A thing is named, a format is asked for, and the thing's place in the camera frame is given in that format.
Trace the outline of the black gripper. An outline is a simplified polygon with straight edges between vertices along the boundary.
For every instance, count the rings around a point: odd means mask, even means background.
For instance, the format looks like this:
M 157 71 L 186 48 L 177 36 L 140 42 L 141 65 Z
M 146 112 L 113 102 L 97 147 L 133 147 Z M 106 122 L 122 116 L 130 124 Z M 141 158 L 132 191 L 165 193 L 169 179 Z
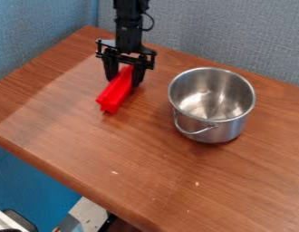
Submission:
M 118 63 L 133 64 L 132 87 L 144 80 L 146 69 L 154 68 L 156 51 L 142 44 L 142 17 L 116 17 L 116 34 L 112 40 L 97 39 L 97 58 L 104 62 L 106 79 L 110 82 L 118 73 Z

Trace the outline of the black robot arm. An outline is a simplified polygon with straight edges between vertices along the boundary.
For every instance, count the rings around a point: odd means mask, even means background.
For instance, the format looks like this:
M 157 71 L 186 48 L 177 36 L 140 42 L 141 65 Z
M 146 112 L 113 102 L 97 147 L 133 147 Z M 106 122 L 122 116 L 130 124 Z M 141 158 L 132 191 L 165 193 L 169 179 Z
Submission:
M 132 87 L 142 82 L 146 69 L 154 69 L 157 52 L 142 44 L 142 33 L 154 26 L 146 13 L 149 0 L 113 0 L 116 10 L 116 34 L 113 40 L 97 39 L 97 58 L 104 63 L 106 79 L 110 82 L 118 74 L 121 63 L 133 67 Z

